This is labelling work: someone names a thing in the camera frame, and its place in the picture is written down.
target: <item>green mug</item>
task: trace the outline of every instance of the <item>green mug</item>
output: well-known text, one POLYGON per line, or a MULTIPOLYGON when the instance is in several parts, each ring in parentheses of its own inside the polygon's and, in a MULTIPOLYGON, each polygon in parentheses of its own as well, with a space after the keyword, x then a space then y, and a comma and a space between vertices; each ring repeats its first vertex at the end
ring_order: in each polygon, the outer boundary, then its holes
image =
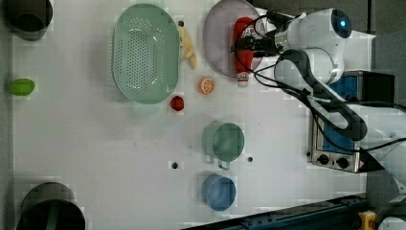
POLYGON ((222 170, 230 170, 230 162, 241 155, 244 142, 244 133, 233 123, 213 122, 203 131, 203 148, 206 154, 218 159, 218 167, 222 170))

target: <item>green vegetable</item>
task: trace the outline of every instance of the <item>green vegetable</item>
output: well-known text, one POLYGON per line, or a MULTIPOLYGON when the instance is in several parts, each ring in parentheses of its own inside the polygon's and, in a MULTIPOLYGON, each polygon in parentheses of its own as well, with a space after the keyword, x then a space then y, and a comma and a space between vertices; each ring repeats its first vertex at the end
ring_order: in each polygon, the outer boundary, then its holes
POLYGON ((35 88, 35 83, 29 79, 19 79, 12 82, 10 85, 10 93, 15 96, 28 96, 35 88))

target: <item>black trash can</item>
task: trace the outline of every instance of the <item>black trash can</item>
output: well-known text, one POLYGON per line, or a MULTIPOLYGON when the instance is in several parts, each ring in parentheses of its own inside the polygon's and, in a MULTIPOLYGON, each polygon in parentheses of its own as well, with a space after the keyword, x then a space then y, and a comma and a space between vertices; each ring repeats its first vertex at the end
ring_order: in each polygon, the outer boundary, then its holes
POLYGON ((59 183, 33 188, 22 203, 17 230, 84 230, 85 219, 72 191, 59 183))
POLYGON ((54 14, 49 0, 7 0, 5 10, 15 34, 30 41, 44 36, 54 14))

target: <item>orange fruit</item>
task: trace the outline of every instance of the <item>orange fruit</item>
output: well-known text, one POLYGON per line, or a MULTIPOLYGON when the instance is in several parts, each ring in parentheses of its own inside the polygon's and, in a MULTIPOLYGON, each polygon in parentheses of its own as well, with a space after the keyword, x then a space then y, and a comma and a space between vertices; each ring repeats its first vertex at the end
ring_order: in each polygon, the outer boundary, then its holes
POLYGON ((202 78, 198 84, 199 92, 209 95, 214 91, 214 80, 211 78, 202 78))

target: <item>white table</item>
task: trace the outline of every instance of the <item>white table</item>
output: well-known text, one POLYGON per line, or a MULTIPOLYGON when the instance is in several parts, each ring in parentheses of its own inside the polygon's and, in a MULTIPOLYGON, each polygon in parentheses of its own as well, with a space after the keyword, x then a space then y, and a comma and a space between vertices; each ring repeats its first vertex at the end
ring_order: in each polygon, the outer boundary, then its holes
POLYGON ((215 2, 55 0, 44 38, 14 37, 12 74, 37 86, 30 97, 13 99, 15 221, 25 194, 48 181, 74 191, 86 228, 95 230, 179 229, 365 192, 365 174, 306 162, 309 114, 297 100, 253 80, 238 88, 209 67, 202 31, 215 2), (140 2, 184 19, 196 45, 197 69, 181 63, 175 94, 183 95, 186 107, 180 115, 168 100, 133 104, 112 79, 115 21, 140 2), (209 97, 195 90, 202 76, 216 81, 209 97), (229 172, 210 163, 201 148, 201 132, 213 120, 237 123, 246 136, 244 153, 229 172), (174 161, 180 169, 170 167, 174 161), (201 200, 201 183, 210 173, 237 184, 237 200, 225 212, 201 200))

